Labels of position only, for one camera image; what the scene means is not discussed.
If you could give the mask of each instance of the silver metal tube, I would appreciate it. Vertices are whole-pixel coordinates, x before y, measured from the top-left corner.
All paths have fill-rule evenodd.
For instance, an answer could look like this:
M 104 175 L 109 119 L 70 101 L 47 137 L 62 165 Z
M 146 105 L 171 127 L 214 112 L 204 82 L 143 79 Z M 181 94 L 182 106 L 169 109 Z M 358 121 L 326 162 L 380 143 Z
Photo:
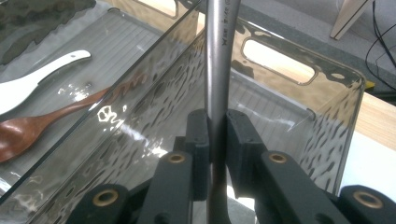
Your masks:
M 212 186 L 207 200 L 208 223 L 230 223 L 225 167 L 226 111 L 233 36 L 240 0 L 208 0 L 205 18 L 205 110 L 208 115 Z

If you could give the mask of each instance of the white spoon handle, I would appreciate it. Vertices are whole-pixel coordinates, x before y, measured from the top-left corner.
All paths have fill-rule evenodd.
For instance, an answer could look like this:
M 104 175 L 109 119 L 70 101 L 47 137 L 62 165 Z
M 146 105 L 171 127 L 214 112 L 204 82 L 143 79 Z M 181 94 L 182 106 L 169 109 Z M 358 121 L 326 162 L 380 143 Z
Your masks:
M 77 50 L 62 56 L 25 77 L 0 83 L 0 115 L 20 105 L 35 90 L 43 78 L 65 65 L 89 57 L 91 57 L 91 54 L 87 50 Z

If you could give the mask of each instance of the wooden spoon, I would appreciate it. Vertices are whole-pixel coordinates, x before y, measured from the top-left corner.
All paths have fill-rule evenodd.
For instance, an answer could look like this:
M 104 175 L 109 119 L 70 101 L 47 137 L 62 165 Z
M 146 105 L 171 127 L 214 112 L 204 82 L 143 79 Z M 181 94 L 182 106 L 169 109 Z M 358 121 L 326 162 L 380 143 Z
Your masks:
M 43 131 L 58 119 L 93 105 L 108 89 L 90 95 L 64 108 L 37 117 L 9 119 L 0 123 L 0 162 L 7 161 L 28 149 Z

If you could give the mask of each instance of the black cable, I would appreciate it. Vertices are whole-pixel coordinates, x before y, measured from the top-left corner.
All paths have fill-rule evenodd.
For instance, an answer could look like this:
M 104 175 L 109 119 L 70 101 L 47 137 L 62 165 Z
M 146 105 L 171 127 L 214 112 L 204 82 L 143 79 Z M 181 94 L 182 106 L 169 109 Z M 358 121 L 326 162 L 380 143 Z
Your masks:
M 373 43 L 373 45 L 369 48 L 369 50 L 367 51 L 366 54 L 366 58 L 365 58 L 365 64 L 367 69 L 369 70 L 369 72 L 376 78 L 378 78 L 378 80 L 380 80 L 382 83 L 384 83 L 386 86 L 388 86 L 389 88 L 391 88 L 392 90 L 396 91 L 395 87 L 392 87 L 391 85 L 388 84 L 387 81 L 385 81 L 382 77 L 379 76 L 379 74 L 375 74 L 369 67 L 369 64 L 367 63 L 367 58 L 369 56 L 369 53 L 371 51 L 371 49 L 373 48 L 373 46 L 376 44 L 376 42 L 380 42 L 381 46 L 385 49 L 385 52 L 387 53 L 387 55 L 389 56 L 390 60 L 392 61 L 393 65 L 395 65 L 396 67 L 396 63 L 394 62 L 394 59 L 392 57 L 392 55 L 389 52 L 389 49 L 387 47 L 387 45 L 385 44 L 385 41 L 382 39 L 382 36 L 384 36 L 388 31 L 390 31 L 393 27 L 396 26 L 396 24 L 392 25 L 391 27 L 388 28 L 387 31 L 385 31 L 383 34 L 380 34 L 377 23 L 376 23 L 376 19 L 375 19 L 375 1 L 373 2 L 373 23 L 374 23 L 374 27 L 375 27 L 375 36 L 377 37 L 376 41 Z

